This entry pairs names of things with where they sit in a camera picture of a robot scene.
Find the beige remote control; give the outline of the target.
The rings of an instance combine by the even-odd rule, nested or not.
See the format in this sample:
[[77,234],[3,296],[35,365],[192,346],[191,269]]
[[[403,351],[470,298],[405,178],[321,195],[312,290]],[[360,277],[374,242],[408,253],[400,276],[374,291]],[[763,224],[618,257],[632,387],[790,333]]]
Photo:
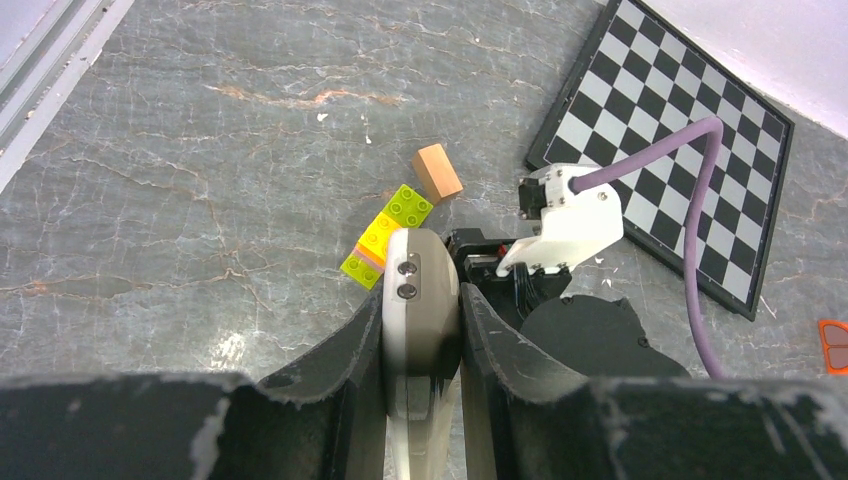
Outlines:
[[461,354],[459,279],[428,229],[391,234],[383,276],[382,369],[395,473],[439,479],[450,444]]

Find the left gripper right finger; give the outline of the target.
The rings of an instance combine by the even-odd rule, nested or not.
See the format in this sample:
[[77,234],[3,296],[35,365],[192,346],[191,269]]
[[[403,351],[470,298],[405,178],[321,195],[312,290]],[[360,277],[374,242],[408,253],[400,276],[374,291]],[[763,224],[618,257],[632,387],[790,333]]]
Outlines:
[[588,379],[510,327],[461,286],[461,365],[471,479],[594,479],[596,400]]

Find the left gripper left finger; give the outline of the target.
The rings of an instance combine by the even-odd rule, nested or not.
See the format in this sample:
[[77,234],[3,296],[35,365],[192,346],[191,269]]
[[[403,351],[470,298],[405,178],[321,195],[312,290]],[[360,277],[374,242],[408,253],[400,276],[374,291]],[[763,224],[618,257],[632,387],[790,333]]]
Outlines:
[[381,293],[369,294],[341,328],[260,380],[278,409],[270,427],[274,477],[382,478],[381,310]]

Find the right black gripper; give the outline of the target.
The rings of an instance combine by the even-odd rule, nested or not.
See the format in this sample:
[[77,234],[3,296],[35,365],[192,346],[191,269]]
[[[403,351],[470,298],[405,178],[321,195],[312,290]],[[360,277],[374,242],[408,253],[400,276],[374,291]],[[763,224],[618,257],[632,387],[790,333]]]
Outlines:
[[552,274],[528,270],[515,280],[496,275],[512,239],[487,239],[477,228],[453,230],[447,249],[460,280],[475,285],[497,315],[551,357],[590,377],[687,377],[655,350],[629,301],[565,293],[568,267]]

